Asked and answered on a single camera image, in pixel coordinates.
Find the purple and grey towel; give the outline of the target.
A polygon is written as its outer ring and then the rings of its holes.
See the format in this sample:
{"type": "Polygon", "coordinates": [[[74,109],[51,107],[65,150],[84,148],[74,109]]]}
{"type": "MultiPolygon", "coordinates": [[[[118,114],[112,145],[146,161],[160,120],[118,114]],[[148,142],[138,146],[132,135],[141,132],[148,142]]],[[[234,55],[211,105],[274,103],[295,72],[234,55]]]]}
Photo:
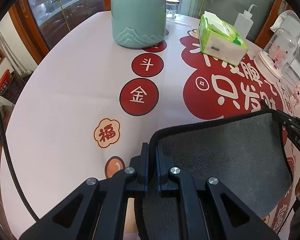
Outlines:
{"type": "Polygon", "coordinates": [[[149,192],[134,204],[141,239],[180,239],[177,200],[158,194],[158,144],[164,155],[193,177],[219,179],[261,220],[293,181],[282,125],[270,110],[161,129],[149,143],[153,168],[149,192]]]}

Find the pink plush toy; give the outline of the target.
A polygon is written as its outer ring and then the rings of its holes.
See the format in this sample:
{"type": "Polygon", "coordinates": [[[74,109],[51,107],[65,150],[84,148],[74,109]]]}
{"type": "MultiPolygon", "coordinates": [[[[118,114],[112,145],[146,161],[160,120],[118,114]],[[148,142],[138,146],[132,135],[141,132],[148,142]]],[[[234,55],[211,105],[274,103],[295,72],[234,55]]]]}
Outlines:
{"type": "Polygon", "coordinates": [[[293,107],[297,107],[300,105],[300,82],[295,84],[295,87],[293,89],[293,93],[290,96],[290,102],[292,103],[293,107]]]}

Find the glass dome ornament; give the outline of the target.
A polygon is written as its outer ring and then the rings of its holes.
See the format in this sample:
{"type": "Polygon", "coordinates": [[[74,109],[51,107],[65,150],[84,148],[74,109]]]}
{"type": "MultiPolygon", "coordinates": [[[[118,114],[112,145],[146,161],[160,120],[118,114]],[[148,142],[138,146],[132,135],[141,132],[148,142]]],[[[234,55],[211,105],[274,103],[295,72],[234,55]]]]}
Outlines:
{"type": "Polygon", "coordinates": [[[299,54],[296,38],[285,29],[279,28],[254,58],[254,64],[268,83],[275,84],[299,54]]]}

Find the pink printed tablecloth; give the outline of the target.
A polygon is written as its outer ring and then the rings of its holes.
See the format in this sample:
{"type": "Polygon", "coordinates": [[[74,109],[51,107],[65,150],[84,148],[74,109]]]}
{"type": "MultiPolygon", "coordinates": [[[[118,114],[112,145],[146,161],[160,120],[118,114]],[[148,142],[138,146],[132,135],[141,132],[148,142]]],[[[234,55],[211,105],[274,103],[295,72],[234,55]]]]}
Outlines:
{"type": "Polygon", "coordinates": [[[159,129],[259,109],[257,101],[300,116],[295,80],[259,66],[259,48],[237,66],[201,53],[198,20],[167,22],[148,49],[112,37],[99,12],[66,35],[40,63],[15,105],[7,142],[21,189],[42,217],[83,180],[128,166],[159,129]]]}

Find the white plastic appliance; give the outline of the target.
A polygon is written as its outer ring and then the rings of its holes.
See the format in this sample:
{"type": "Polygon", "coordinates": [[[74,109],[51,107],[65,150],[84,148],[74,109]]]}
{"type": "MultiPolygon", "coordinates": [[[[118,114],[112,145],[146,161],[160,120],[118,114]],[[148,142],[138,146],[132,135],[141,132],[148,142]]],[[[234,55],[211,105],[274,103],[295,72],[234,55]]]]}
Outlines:
{"type": "Polygon", "coordinates": [[[285,76],[290,77],[293,82],[300,82],[300,19],[294,11],[286,10],[279,14],[275,23],[270,27],[272,32],[277,31],[277,29],[287,31],[296,41],[297,55],[286,70],[285,76]]]}

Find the white squeeze bottle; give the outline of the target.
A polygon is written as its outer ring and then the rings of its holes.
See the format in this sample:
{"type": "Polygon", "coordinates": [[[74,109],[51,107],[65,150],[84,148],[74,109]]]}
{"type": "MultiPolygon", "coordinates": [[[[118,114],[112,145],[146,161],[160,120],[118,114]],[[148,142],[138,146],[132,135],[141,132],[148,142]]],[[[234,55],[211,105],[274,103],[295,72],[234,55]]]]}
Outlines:
{"type": "Polygon", "coordinates": [[[234,28],[237,30],[241,38],[247,38],[247,35],[250,29],[253,26],[253,20],[251,10],[257,5],[252,4],[248,10],[245,10],[243,13],[239,13],[234,23],[234,28]]]}

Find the green tissue pack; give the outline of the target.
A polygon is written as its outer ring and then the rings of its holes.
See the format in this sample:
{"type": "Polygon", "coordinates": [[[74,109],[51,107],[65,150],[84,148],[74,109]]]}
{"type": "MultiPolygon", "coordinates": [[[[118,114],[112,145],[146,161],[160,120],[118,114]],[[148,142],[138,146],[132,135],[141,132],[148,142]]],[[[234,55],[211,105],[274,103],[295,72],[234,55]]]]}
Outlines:
{"type": "Polygon", "coordinates": [[[203,54],[233,66],[239,65],[249,50],[234,26],[208,11],[200,18],[198,37],[203,54]]]}

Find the red basket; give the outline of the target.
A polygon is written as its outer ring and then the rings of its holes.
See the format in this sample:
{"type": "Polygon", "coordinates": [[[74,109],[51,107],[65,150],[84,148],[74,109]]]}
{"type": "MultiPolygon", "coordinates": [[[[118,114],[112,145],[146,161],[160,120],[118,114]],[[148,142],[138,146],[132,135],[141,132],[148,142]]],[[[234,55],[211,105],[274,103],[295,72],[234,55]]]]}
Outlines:
{"type": "Polygon", "coordinates": [[[12,81],[12,74],[10,72],[9,69],[5,70],[5,72],[3,73],[3,75],[0,78],[0,91],[6,90],[8,85],[11,83],[12,81]]]}

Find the small glass jar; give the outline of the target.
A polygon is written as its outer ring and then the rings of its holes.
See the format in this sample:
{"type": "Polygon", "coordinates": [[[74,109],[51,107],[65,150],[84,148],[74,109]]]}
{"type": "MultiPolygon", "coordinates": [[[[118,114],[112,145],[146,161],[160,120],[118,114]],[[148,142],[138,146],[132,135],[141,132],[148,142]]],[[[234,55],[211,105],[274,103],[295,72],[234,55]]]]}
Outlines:
{"type": "Polygon", "coordinates": [[[176,18],[178,12],[179,0],[166,0],[166,17],[176,18]]]}

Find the green ceramic jar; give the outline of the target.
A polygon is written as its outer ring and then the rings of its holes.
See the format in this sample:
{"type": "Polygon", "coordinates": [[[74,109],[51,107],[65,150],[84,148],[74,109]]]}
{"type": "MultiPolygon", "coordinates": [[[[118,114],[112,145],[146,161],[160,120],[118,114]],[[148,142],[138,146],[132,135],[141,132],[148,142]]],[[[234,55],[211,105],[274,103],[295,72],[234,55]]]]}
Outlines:
{"type": "Polygon", "coordinates": [[[166,36],[166,0],[110,0],[114,41],[126,48],[146,48],[166,36]]]}

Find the glass sliding door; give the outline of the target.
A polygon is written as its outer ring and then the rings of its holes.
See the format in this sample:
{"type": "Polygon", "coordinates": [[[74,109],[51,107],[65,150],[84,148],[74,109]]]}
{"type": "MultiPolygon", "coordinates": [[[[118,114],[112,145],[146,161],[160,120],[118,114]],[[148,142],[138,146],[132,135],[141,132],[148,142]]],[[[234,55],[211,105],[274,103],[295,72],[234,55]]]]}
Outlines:
{"type": "MultiPolygon", "coordinates": [[[[127,14],[136,7],[145,10],[152,0],[16,0],[8,11],[25,48],[36,63],[70,31],[91,16],[104,11],[127,14]]],[[[209,11],[221,20],[235,24],[239,15],[248,12],[253,25],[247,39],[260,47],[271,37],[270,26],[277,17],[290,9],[285,0],[163,0],[164,13],[201,18],[209,11]]]]}

